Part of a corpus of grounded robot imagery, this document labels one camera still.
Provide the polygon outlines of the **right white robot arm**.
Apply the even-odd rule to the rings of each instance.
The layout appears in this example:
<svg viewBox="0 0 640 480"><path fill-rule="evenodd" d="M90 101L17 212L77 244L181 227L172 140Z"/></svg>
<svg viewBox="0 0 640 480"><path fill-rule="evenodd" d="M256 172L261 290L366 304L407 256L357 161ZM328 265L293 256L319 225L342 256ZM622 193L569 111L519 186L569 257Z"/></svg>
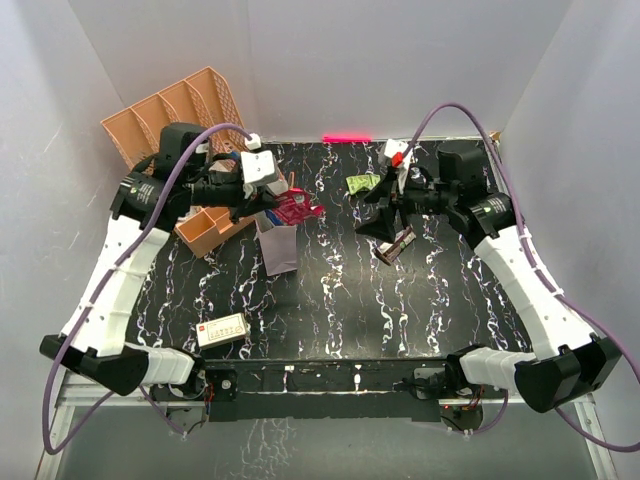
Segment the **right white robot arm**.
<svg viewBox="0 0 640 480"><path fill-rule="evenodd" d="M376 214L356 231L381 241L379 257L391 263L407 246L412 215L444 215L491 270L523 322L529 353L472 345L447 356L441 383L466 397L480 385L519 394L539 413L598 390L621 358L614 342L597 334L559 299L554 283L544 284L544 265L533 252L529 232L516 223L512 199L492 192L484 180L485 152L466 140L441 144L439 175L427 170L412 178L413 151L387 140L379 153L385 176L366 195Z"/></svg>

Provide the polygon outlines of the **green candy wrapper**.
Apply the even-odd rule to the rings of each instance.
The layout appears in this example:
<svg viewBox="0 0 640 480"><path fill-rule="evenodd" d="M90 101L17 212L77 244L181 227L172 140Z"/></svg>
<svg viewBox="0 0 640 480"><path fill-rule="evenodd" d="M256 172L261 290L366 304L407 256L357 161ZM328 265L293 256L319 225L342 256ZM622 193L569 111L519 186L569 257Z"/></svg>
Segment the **green candy wrapper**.
<svg viewBox="0 0 640 480"><path fill-rule="evenodd" d="M346 178L347 189L350 195L371 191L379 182L380 176L371 173L348 176Z"/></svg>

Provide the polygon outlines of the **lilac paper bag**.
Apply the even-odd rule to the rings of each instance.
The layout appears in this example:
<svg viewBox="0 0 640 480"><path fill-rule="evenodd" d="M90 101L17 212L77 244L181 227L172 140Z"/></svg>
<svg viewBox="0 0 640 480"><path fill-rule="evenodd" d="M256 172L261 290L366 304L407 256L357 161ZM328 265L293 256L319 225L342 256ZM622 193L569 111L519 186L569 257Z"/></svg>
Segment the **lilac paper bag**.
<svg viewBox="0 0 640 480"><path fill-rule="evenodd" d="M258 243L268 276L292 272L298 268L297 227L289 225L278 211L288 189L289 185L283 177L270 184L267 192L278 193L278 204L255 215Z"/></svg>

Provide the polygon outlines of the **pink plastic file organizer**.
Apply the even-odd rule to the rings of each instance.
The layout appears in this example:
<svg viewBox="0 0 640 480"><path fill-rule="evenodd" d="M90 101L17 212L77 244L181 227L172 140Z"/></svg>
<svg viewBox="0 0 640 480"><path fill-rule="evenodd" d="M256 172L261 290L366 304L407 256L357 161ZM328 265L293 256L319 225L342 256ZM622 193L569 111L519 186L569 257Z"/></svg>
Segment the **pink plastic file organizer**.
<svg viewBox="0 0 640 480"><path fill-rule="evenodd" d="M239 172L252 133L227 81L206 67L103 120L130 168L110 207L104 250L122 261L153 259L172 233L197 257L242 230L228 207L192 204L192 183Z"/></svg>

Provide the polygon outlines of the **red candy pouch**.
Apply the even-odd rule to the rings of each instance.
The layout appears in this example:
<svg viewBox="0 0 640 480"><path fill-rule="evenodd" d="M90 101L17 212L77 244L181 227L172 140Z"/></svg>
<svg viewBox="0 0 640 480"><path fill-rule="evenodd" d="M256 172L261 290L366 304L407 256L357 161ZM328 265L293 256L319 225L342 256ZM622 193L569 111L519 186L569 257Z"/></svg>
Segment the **red candy pouch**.
<svg viewBox="0 0 640 480"><path fill-rule="evenodd" d="M300 188L291 188L276 198L278 205L272 210L275 217L283 224L294 226L307 219L321 217L325 208L313 205L311 195Z"/></svg>

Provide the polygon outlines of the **brown chocolate bar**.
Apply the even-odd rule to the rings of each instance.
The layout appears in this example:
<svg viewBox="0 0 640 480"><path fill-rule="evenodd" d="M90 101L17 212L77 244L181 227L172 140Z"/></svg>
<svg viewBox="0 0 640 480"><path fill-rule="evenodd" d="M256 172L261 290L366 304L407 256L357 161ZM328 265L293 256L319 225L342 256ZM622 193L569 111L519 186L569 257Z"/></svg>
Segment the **brown chocolate bar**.
<svg viewBox="0 0 640 480"><path fill-rule="evenodd" d="M378 245L374 251L376 257L385 263L391 265L400 256L400 254L415 240L416 235L411 226L408 226L399 232L393 243L383 242Z"/></svg>

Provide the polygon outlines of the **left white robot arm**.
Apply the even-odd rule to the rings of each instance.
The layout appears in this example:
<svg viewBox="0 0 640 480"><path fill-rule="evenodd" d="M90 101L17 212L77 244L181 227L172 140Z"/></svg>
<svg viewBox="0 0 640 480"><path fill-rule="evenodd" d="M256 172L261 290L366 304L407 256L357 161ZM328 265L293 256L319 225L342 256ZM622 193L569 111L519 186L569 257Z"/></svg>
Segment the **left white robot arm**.
<svg viewBox="0 0 640 480"><path fill-rule="evenodd" d="M156 256L193 207L226 207L237 223L276 207L268 184L277 163L256 133L230 123L206 129L173 122L157 152L122 179L110 206L107 235L79 305L40 353L121 396L140 386L171 385L194 399L207 376L195 355L125 340L136 299Z"/></svg>

